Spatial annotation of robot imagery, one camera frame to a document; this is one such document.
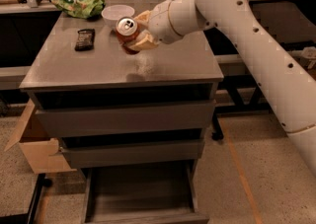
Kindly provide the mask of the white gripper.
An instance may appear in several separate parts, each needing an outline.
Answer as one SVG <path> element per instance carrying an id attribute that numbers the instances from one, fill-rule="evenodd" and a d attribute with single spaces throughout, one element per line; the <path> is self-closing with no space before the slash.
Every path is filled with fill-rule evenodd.
<path id="1" fill-rule="evenodd" d="M 158 42 L 174 43 L 183 37 L 173 28 L 169 15 L 171 0 L 156 5 L 151 11 L 146 10 L 137 15 L 134 20 L 149 32 L 142 32 L 135 40 L 130 41 L 127 47 L 134 51 L 153 49 Z"/>

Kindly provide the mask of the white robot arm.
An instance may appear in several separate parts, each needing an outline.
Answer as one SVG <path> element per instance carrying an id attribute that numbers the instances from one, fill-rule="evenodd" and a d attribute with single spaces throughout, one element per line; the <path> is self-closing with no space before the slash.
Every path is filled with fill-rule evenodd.
<path id="1" fill-rule="evenodd" d="M 236 46 L 289 140 L 316 175 L 316 81 L 258 23 L 248 0 L 166 0 L 136 18 L 141 51 L 219 29 Z"/>

